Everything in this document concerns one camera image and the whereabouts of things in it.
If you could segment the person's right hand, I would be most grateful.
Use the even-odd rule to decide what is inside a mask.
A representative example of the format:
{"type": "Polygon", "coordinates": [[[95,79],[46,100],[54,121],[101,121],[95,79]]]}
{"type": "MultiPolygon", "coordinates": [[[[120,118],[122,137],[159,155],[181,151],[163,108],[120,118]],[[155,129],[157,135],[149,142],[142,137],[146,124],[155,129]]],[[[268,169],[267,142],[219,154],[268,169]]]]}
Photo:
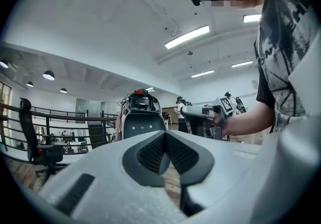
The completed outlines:
{"type": "Polygon", "coordinates": [[[227,118],[223,114],[214,112],[213,123],[215,126],[219,126],[223,130],[226,126],[227,118]]]}

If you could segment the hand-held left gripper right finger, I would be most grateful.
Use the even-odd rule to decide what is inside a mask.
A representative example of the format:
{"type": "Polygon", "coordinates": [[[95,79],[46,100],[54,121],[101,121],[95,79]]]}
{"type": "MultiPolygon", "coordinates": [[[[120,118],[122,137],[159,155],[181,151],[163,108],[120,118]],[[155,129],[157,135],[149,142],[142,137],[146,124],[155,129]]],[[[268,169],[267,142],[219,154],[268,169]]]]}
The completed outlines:
{"type": "Polygon", "coordinates": [[[180,174],[179,208],[166,217],[252,217],[258,194],[258,145],[237,144],[178,131],[165,132],[165,148],[180,174]]]}

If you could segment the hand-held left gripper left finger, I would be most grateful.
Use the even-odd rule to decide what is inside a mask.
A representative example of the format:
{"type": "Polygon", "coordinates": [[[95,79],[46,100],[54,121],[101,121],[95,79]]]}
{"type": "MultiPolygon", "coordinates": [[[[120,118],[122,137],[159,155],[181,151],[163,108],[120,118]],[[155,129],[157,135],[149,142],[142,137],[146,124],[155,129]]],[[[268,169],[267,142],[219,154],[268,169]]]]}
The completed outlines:
{"type": "Polygon", "coordinates": [[[39,195],[78,223],[181,223],[186,216],[165,188],[140,185],[122,163],[129,148],[162,134],[98,147],[50,178],[39,195]]]}

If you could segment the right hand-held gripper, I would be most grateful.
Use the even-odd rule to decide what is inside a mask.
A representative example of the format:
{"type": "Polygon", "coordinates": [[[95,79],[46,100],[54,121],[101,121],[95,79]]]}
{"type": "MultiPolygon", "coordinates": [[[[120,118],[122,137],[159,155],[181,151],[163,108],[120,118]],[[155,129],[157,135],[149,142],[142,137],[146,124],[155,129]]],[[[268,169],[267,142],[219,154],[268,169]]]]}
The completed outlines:
{"type": "Polygon", "coordinates": [[[223,114],[226,118],[232,115],[233,106],[227,97],[217,98],[214,104],[205,106],[183,106],[180,111],[184,118],[206,118],[204,123],[204,136],[206,138],[223,140],[223,130],[213,123],[214,112],[223,114]]]}

